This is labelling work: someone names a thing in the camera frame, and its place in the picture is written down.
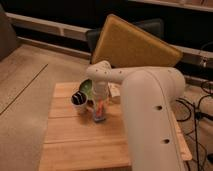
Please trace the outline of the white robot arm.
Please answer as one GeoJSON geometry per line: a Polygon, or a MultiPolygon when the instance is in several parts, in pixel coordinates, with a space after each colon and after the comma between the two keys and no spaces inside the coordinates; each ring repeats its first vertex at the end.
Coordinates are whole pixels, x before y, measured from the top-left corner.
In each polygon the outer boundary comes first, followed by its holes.
{"type": "Polygon", "coordinates": [[[172,67],[113,69],[107,61],[86,70],[102,98],[109,82],[121,85],[121,107],[132,171],[185,171],[170,104],[185,88],[172,67]]]}

